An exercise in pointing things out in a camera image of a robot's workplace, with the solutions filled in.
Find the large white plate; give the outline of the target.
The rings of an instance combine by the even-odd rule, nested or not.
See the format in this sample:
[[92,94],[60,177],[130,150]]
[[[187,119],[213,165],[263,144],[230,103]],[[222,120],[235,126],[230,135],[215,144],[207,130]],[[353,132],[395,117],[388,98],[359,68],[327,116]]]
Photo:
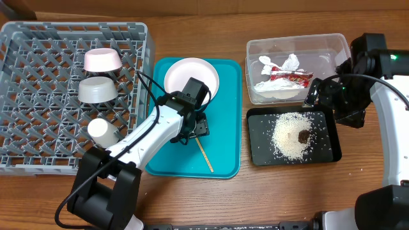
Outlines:
[[212,99],[215,97],[219,75],[209,62],[196,57],[184,58],[171,65],[164,77],[164,89],[167,93],[182,91],[191,77],[203,82],[211,91]]

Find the wooden chopstick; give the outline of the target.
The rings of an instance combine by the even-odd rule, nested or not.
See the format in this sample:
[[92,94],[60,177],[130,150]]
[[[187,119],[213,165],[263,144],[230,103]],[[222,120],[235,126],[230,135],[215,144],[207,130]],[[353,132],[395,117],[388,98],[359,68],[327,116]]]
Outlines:
[[197,145],[199,146],[199,149],[201,150],[201,153],[202,153],[202,155],[203,155],[203,157],[204,157],[204,159],[205,159],[205,161],[207,163],[207,166],[209,167],[210,172],[213,173],[214,172],[213,167],[212,167],[212,165],[211,165],[211,163],[210,163],[210,161],[209,161],[209,159],[208,159],[208,157],[207,157],[207,155],[205,153],[205,150],[204,150],[199,138],[196,137],[195,140],[197,142]]

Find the red snack wrapper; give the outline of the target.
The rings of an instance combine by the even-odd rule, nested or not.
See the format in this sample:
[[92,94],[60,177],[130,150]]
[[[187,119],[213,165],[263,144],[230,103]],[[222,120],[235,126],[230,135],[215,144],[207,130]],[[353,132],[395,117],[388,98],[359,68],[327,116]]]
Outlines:
[[287,81],[295,83],[296,86],[306,88],[309,85],[309,82],[312,79],[312,77],[313,77],[312,72],[305,72],[301,70],[297,71],[281,70],[280,68],[273,66],[270,75],[270,80],[275,81],[277,79],[286,79]]

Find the brown food scrap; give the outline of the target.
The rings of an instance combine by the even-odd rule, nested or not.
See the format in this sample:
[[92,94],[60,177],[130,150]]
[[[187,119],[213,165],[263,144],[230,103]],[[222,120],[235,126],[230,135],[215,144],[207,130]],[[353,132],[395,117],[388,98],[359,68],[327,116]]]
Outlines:
[[298,134],[299,143],[307,144],[309,142],[310,135],[311,135],[311,133],[308,130],[300,131],[299,134]]

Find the white tissue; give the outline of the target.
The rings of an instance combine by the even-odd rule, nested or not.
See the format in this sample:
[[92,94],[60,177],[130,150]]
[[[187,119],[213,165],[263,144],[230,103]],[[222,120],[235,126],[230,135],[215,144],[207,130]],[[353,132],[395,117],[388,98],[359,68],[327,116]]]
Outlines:
[[267,75],[269,77],[268,80],[261,81],[254,86],[254,90],[257,93],[271,93],[273,91],[288,91],[288,90],[299,90],[304,89],[301,86],[296,86],[295,83],[287,81],[286,79],[277,79],[277,80],[270,80],[270,75],[272,72],[272,67],[276,66],[281,70],[289,70],[289,71],[297,71],[303,69],[298,69],[300,62],[295,54],[290,54],[285,60],[285,62],[279,66],[273,62],[268,56],[260,56],[259,61],[264,64],[264,67],[261,71],[262,75]]

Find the white cup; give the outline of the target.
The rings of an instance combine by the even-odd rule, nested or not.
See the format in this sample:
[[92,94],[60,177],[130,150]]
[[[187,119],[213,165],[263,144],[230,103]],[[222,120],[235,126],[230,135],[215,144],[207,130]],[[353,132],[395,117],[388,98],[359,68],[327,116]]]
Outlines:
[[94,142],[103,148],[108,148],[119,141],[115,134],[118,129],[105,119],[92,119],[87,126],[87,130]]

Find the grey bowl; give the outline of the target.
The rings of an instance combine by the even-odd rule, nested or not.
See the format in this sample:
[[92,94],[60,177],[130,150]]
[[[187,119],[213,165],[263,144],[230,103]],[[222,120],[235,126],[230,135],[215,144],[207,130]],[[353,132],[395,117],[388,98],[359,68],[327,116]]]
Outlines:
[[80,81],[78,99],[87,104],[108,102],[118,96],[116,86],[108,77],[89,77]]

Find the small pink-white bowl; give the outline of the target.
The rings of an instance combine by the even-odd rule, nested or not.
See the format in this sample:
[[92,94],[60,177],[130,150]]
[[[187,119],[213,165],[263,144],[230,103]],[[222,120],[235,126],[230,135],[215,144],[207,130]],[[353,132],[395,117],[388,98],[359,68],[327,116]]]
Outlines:
[[84,69],[88,72],[110,72],[123,66],[118,52],[111,48],[98,48],[84,55]]

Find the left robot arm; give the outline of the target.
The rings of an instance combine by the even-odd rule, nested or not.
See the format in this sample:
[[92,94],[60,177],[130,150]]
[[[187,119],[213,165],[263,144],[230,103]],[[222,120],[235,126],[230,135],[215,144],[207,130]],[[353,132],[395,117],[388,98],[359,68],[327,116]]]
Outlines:
[[144,229],[135,217],[141,174],[168,142],[186,145],[210,133],[204,113],[208,87],[190,78],[181,91],[154,98],[152,113],[131,134],[106,149],[92,147],[83,155],[70,195],[54,219],[63,228],[63,207],[87,222],[85,229]]

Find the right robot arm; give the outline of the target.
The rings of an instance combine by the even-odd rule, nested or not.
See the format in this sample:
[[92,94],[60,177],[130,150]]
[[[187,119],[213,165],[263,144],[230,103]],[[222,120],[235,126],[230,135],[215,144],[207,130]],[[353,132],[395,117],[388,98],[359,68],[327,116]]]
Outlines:
[[374,104],[383,148],[382,187],[358,196],[355,206],[323,211],[314,229],[408,229],[408,51],[387,48],[383,34],[354,39],[351,57],[333,76],[314,80],[304,107],[322,105],[337,123],[364,125]]

